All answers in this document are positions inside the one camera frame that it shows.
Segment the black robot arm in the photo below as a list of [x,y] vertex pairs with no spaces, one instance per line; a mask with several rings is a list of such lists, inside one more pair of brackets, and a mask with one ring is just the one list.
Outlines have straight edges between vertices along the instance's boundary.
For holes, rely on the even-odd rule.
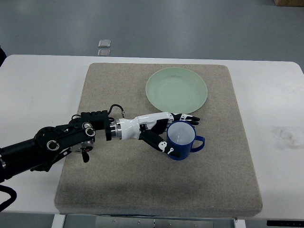
[[106,140],[120,138],[110,111],[82,112],[72,116],[68,124],[40,129],[34,138],[6,146],[0,150],[0,181],[32,171],[49,171],[51,166],[71,153],[78,144],[95,141],[103,130]]

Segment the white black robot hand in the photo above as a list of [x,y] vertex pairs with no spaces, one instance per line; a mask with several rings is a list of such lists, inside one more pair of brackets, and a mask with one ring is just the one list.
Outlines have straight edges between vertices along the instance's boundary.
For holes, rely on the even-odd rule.
[[131,120],[121,118],[110,124],[111,134],[121,140],[143,140],[154,149],[168,154],[173,149],[167,145],[167,129],[176,121],[186,121],[196,126],[200,119],[188,114],[168,112],[142,115]]

